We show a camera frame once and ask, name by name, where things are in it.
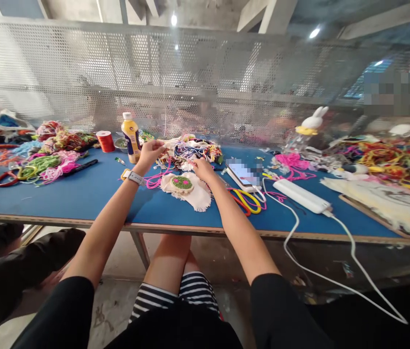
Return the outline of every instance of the red thread spool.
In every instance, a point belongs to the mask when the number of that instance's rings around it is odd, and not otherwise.
[[[110,131],[98,131],[95,135],[97,136],[104,153],[115,151],[113,137],[111,136]]]

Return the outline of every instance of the phone screen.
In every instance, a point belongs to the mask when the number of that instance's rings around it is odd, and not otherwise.
[[[236,175],[243,186],[257,185],[258,177],[242,163],[226,163],[231,171]]]

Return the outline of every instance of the ceiling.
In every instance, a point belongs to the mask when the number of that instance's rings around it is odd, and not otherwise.
[[[253,2],[257,7],[263,4],[264,10],[255,12],[260,17],[254,16],[254,24],[250,22],[252,25],[246,30],[262,33],[265,32],[262,31],[262,22],[265,22],[264,16],[267,16],[270,8],[270,5],[264,4],[278,1],[278,4],[291,3],[292,8],[283,8],[283,12],[278,12],[276,5],[274,12],[267,18],[273,21],[273,25],[279,21],[284,23],[285,20],[287,23],[268,32],[308,37],[319,27],[321,30],[316,38],[319,40],[344,38],[343,30],[354,26],[354,34],[351,32],[350,36],[346,36],[349,40],[410,45],[410,7],[407,7],[410,6],[410,0],[0,0],[0,14],[163,27],[171,26],[174,14],[177,27],[180,28],[236,31],[244,8]],[[392,13],[394,9],[401,8],[404,9],[402,14]],[[368,21],[376,15],[379,17],[372,20],[380,28],[371,32],[374,25],[371,22],[362,24],[362,21]]]

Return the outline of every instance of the table leg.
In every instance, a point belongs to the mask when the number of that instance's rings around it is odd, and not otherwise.
[[[131,232],[131,236],[134,240],[134,244],[136,245],[137,252],[141,257],[145,270],[147,270],[150,265],[150,258],[148,257],[147,247],[145,245],[145,240],[143,239],[143,233]]]

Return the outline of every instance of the yellow cord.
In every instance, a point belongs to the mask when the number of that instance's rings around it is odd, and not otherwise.
[[[249,194],[249,193],[247,193],[247,192],[245,192],[245,191],[243,191],[243,190],[238,190],[238,189],[233,189],[233,192],[235,192],[236,194],[237,194],[237,196],[239,197],[239,199],[242,201],[242,203],[249,209],[249,211],[251,212],[251,213],[253,213],[253,214],[258,214],[258,213],[260,213],[261,212],[261,210],[262,210],[262,206],[260,205],[260,203],[258,202],[258,200],[253,196],[253,195],[251,195],[251,194]],[[247,201],[245,201],[245,199],[242,197],[242,194],[244,194],[244,195],[246,195],[246,196],[248,196],[248,197],[250,197],[252,200],[253,200],[253,202],[255,202],[255,204],[257,205],[257,209],[255,210],[255,209],[253,209],[253,208],[251,208],[250,207],[250,205],[247,203]]]

